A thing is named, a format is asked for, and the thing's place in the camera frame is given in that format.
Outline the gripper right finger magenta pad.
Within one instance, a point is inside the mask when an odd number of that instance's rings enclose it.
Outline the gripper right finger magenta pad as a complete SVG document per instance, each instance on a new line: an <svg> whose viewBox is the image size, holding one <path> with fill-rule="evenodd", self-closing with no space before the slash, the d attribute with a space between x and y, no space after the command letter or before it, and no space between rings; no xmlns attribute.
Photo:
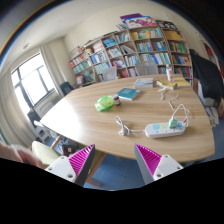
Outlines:
<svg viewBox="0 0 224 224"><path fill-rule="evenodd" d="M182 169L170 155L159 155L140 144L134 145L134 155L145 184L152 183Z"/></svg>

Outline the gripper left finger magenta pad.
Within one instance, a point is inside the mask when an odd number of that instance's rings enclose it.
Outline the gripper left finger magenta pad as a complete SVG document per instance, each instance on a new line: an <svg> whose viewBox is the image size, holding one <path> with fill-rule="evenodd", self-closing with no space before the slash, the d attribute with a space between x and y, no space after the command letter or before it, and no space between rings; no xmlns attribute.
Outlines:
<svg viewBox="0 0 224 224"><path fill-rule="evenodd" d="M83 186L95 156L95 145L87 146L69 157L60 156L46 171L67 181Z"/></svg>

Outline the person's hand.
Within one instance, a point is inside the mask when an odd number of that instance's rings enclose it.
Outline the person's hand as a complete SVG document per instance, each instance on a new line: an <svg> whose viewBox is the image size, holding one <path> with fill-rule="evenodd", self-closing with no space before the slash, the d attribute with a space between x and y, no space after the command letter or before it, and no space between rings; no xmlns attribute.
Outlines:
<svg viewBox="0 0 224 224"><path fill-rule="evenodd" d="M28 162L30 165L38 168L43 168L43 164L30 149L27 149L21 145L5 145L0 141L0 157L15 162Z"/></svg>

